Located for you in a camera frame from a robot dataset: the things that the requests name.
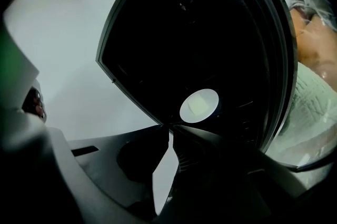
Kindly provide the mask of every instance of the circular light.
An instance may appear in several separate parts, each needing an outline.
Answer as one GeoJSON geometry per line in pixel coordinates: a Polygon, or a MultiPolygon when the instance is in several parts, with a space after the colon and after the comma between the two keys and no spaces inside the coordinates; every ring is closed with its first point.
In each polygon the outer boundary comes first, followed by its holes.
{"type": "Polygon", "coordinates": [[[186,123],[198,123],[217,108],[219,96],[212,89],[202,89],[190,95],[180,107],[180,117],[186,123]]]}

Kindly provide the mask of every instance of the round white light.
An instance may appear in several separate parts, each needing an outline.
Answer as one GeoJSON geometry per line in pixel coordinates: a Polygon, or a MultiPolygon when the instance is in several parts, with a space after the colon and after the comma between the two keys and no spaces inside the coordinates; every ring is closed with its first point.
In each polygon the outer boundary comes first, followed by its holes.
{"type": "Polygon", "coordinates": [[[180,107],[180,117],[186,123],[198,123],[217,108],[219,96],[212,89],[202,89],[190,95],[180,107]]]}

